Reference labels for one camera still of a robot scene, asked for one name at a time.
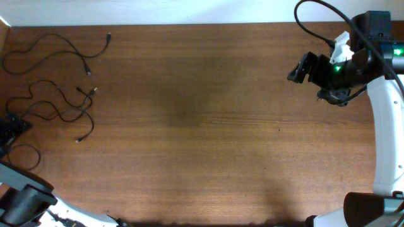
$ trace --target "tangled cable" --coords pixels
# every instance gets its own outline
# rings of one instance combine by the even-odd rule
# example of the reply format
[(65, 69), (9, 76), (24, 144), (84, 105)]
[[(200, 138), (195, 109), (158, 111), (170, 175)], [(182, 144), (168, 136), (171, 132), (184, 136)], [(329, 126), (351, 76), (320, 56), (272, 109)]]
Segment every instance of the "tangled cable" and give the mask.
[[(48, 36), (57, 37), (57, 38), (60, 38), (61, 40), (65, 41), (65, 42), (67, 42), (73, 48), (74, 51), (72, 51), (72, 50), (59, 50), (59, 51), (53, 52), (53, 53), (45, 56), (44, 58), (42, 58), (38, 62), (36, 62), (34, 65), (29, 67), (28, 69), (20, 71), (20, 72), (12, 71), (12, 70), (10, 70), (10, 69), (8, 69), (6, 67), (6, 61), (7, 61), (7, 58), (9, 56), (14, 55), (14, 54), (26, 54), (26, 53), (30, 52), (38, 44), (38, 42), (40, 40), (42, 40), (43, 38), (48, 37)], [(74, 55), (77, 55), (78, 57), (80, 57), (80, 59), (83, 61), (85, 72), (87, 73), (87, 75), (91, 76), (90, 67), (88, 67), (88, 64), (87, 64), (85, 59), (91, 59), (91, 58), (98, 57), (101, 54), (103, 54), (107, 50), (110, 41), (111, 41), (111, 33), (108, 33), (107, 34), (107, 42), (105, 43), (105, 46), (103, 47), (103, 49), (99, 53), (94, 54), (94, 55), (85, 55), (85, 54), (82, 54), (67, 38), (63, 37), (62, 35), (55, 34), (55, 33), (46, 33), (46, 34), (43, 34), (43, 35), (39, 36), (38, 38), (36, 38), (32, 42), (31, 46), (29, 46), (29, 48), (27, 48), (27, 50), (13, 50), (13, 51), (10, 51), (10, 52), (6, 53), (3, 56), (3, 58), (1, 59), (1, 66), (3, 67), (3, 69), (8, 74), (11, 74), (11, 75), (14, 75), (14, 76), (19, 76), (19, 75), (23, 75), (23, 74), (29, 73), (30, 71), (34, 70), (36, 67), (40, 66), (44, 61), (46, 61), (50, 57), (53, 57), (53, 56), (59, 55), (59, 54), (74, 54)]]
[[(60, 92), (60, 94), (62, 95), (64, 101), (71, 108), (69, 108), (67, 110), (60, 111), (52, 102), (47, 101), (47, 100), (42, 100), (42, 101), (35, 102), (35, 103), (31, 104), (22, 113), (18, 113), (18, 112), (13, 112), (13, 113), (20, 114), (21, 119), (23, 119), (27, 115), (32, 115), (34, 117), (38, 117), (38, 118), (41, 118), (41, 119), (46, 120), (46, 121), (54, 120), (55, 118), (59, 117), (63, 122), (67, 122), (67, 123), (75, 122), (75, 121), (79, 120), (83, 115), (86, 115), (90, 119), (92, 127), (91, 127), (90, 131), (87, 132), (84, 136), (79, 137), (76, 140), (76, 143), (79, 143), (82, 140), (86, 139), (94, 130), (94, 121), (93, 121), (91, 115), (87, 112), (87, 110), (93, 105), (93, 100), (92, 100), (91, 96), (95, 94), (95, 91), (97, 90), (97, 88), (92, 89), (88, 94), (86, 94), (81, 88), (76, 87), (76, 90), (79, 91), (81, 94), (85, 95), (85, 98), (84, 98), (84, 100), (83, 100), (83, 102), (81, 104), (73, 105), (71, 102), (68, 101), (68, 99), (66, 98), (66, 96), (64, 95), (64, 93), (62, 92), (60, 87), (57, 84), (55, 84), (55, 82), (53, 82), (51, 80), (48, 80), (48, 79), (41, 79), (41, 80), (32, 82), (30, 84), (30, 86), (28, 87), (28, 92), (30, 94), (29, 96), (14, 96), (14, 97), (9, 98), (7, 100), (7, 102), (6, 102), (6, 112), (8, 114), (11, 112), (10, 109), (9, 109), (9, 104), (11, 102), (15, 101), (15, 100), (32, 100), (33, 99), (32, 86), (37, 84), (37, 83), (50, 83), (51, 85), (55, 86), (57, 88), (57, 90)], [(44, 115), (41, 115), (39, 113), (36, 113), (36, 112), (32, 111), (35, 107), (37, 107), (39, 105), (43, 105), (43, 104), (51, 106), (54, 109), (54, 112), (50, 113), (48, 116), (44, 116)], [(80, 114), (77, 117), (75, 117), (74, 119), (70, 119), (70, 120), (65, 119), (63, 117), (63, 115), (65, 113), (73, 112), (73, 111), (80, 112)]]

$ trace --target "wooden table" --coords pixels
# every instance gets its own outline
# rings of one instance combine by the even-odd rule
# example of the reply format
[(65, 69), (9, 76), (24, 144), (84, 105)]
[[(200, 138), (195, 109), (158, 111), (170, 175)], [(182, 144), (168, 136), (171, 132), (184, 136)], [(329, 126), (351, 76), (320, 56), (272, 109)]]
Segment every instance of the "wooden table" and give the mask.
[[(308, 27), (329, 38), (349, 31), (343, 23)], [(403, 23), (393, 28), (404, 37)], [(315, 85), (287, 81), (306, 52), (329, 52), (295, 23), (12, 28), (4, 51), (25, 49), (45, 32), (89, 54), (112, 33), (106, 53), (88, 60), (91, 76), (74, 55), (24, 76), (0, 72), (2, 105), (38, 79), (55, 81), (74, 103), (83, 98), (75, 86), (98, 88), (87, 140), (74, 142), (90, 128), (85, 117), (73, 124), (28, 117), (34, 127), (17, 141), (41, 149), (33, 172), (74, 205), (131, 221), (277, 223), (337, 209), (347, 192), (372, 192), (370, 101), (362, 95), (334, 107), (317, 101)], [(8, 65), (24, 69), (67, 48), (48, 38)], [(51, 86), (33, 91), (35, 100), (64, 104)], [(29, 150), (11, 157), (35, 162)]]

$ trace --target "white wall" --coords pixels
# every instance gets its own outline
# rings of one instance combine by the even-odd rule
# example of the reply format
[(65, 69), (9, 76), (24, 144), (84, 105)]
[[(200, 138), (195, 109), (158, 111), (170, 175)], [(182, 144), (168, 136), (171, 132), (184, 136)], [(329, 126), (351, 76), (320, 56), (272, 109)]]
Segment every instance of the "white wall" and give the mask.
[[(325, 0), (350, 18), (367, 10), (404, 20), (404, 0)], [(0, 0), (11, 26), (149, 25), (294, 21), (298, 0)], [(315, 3), (299, 9), (302, 21), (339, 21)]]

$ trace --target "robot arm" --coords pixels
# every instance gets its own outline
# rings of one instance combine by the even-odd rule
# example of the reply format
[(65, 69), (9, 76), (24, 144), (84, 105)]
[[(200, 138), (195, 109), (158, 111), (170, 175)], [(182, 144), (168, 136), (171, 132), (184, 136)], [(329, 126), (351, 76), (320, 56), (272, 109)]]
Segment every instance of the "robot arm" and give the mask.
[[(393, 41), (389, 13), (370, 11), (353, 20), (394, 71), (404, 74), (404, 43)], [(304, 76), (309, 74), (309, 82), (321, 88), (318, 97), (339, 106), (345, 106), (351, 100), (348, 98), (351, 88), (358, 85), (364, 86), (362, 91), (367, 88), (376, 131), (374, 193), (349, 193), (343, 209), (309, 218), (309, 226), (391, 226), (403, 217), (403, 95), (397, 81), (384, 73), (384, 66), (363, 46), (355, 33), (351, 37), (352, 52), (347, 45), (338, 45), (338, 39), (344, 40), (340, 36), (334, 51), (336, 56), (333, 54), (329, 60), (324, 55), (308, 53), (288, 79), (302, 83)], [(403, 81), (404, 75), (398, 77)]]

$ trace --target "green light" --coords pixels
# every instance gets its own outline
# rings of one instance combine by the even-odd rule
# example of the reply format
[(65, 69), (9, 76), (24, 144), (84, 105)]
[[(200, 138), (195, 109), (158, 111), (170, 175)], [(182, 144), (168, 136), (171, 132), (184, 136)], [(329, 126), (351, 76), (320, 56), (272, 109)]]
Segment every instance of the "green light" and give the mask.
[(401, 55), (403, 52), (404, 52), (403, 49), (394, 49), (395, 55)]

